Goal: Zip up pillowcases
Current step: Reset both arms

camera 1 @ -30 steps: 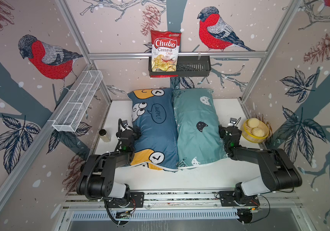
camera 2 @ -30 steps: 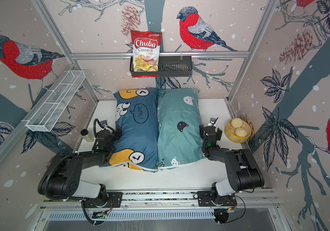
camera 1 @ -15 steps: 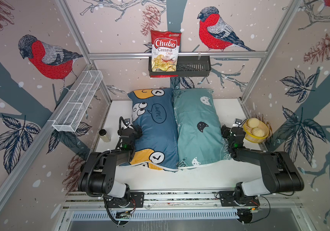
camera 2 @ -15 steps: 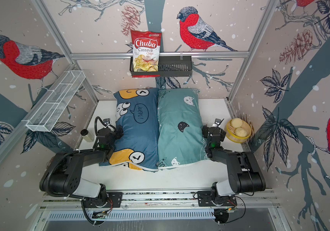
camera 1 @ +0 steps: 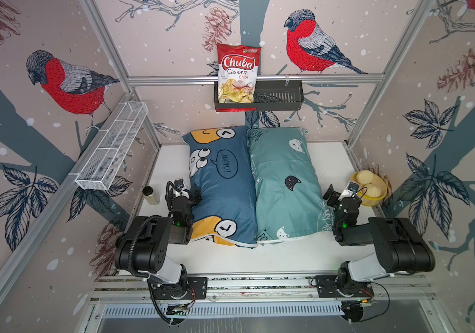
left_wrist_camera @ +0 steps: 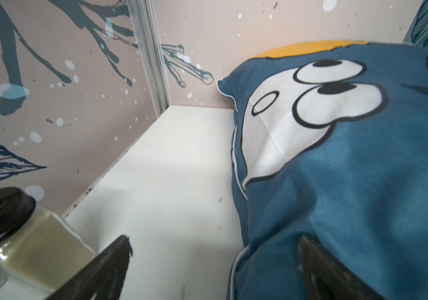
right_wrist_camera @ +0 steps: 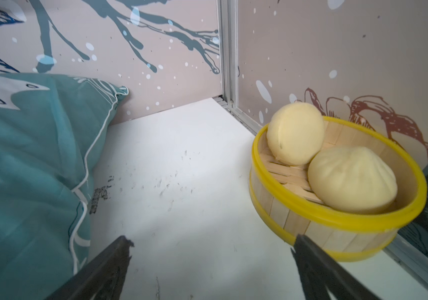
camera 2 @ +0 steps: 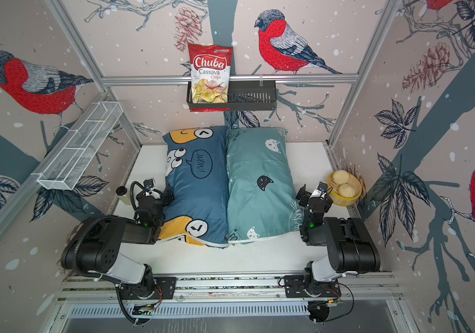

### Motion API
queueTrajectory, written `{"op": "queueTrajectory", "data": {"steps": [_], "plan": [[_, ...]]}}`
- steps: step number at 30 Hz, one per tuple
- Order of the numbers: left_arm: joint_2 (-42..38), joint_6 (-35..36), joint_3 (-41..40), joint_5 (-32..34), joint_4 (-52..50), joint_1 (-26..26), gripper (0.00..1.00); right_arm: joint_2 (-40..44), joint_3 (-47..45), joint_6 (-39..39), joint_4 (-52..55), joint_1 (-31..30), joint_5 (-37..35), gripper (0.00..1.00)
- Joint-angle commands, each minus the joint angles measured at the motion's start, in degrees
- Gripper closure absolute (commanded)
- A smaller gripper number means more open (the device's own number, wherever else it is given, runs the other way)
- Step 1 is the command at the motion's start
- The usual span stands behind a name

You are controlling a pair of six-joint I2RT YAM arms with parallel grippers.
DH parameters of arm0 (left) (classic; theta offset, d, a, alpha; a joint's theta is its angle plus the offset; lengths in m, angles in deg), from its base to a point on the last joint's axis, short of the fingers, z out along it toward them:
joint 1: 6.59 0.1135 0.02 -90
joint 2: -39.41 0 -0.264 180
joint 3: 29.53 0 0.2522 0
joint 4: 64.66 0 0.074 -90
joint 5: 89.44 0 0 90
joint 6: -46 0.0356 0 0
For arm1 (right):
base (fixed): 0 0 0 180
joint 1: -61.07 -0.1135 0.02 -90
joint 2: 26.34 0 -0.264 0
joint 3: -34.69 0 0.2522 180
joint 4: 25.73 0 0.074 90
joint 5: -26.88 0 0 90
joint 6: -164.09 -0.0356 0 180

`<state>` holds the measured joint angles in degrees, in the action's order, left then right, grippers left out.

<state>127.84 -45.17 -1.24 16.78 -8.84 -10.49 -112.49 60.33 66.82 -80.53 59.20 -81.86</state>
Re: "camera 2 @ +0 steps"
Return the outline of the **teal cat pillow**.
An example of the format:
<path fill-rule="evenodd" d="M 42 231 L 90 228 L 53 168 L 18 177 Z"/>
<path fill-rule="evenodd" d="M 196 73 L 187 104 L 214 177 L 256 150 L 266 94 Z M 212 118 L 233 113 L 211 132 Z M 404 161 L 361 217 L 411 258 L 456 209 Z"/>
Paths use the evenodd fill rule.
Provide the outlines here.
<path fill-rule="evenodd" d="M 288 164 L 284 128 L 232 128 L 226 134 L 230 244 L 296 232 L 304 213 Z"/>

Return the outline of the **blue cartoon pillow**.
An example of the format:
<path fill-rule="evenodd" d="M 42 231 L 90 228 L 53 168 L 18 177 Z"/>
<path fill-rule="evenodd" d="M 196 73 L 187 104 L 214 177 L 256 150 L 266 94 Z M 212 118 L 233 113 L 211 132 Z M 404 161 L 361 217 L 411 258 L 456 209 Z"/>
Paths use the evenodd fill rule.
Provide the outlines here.
<path fill-rule="evenodd" d="M 173 200 L 164 207 L 160 241 L 226 248 L 229 179 L 226 171 L 226 126 L 174 130 L 167 144 L 166 188 Z"/>

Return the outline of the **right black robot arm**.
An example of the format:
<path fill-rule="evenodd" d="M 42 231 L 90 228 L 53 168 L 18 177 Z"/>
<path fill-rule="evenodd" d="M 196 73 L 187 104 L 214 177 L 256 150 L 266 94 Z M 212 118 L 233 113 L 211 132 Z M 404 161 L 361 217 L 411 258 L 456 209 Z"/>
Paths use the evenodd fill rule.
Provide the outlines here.
<path fill-rule="evenodd" d="M 333 205 L 325 183 L 309 192 L 303 186 L 296 200 L 304 209 L 299 227 L 307 246 L 322 247 L 324 258 L 309 262 L 304 269 L 304 291 L 312 297 L 338 296 L 336 282 L 344 276 L 378 272 L 380 255 L 360 218 L 326 216 Z"/>

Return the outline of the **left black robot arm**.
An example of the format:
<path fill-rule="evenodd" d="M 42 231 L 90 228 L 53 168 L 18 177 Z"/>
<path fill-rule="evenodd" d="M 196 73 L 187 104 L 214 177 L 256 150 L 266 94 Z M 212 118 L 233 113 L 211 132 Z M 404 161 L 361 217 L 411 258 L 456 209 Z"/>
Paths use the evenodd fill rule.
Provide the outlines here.
<path fill-rule="evenodd" d="M 64 269 L 78 276 L 114 283 L 122 300 L 170 300 L 176 278 L 155 277 L 151 266 L 120 252 L 122 244 L 154 245 L 164 222 L 163 208 L 174 200 L 165 191 L 142 191 L 136 196 L 135 218 L 107 215 L 90 218 L 61 255 Z"/>

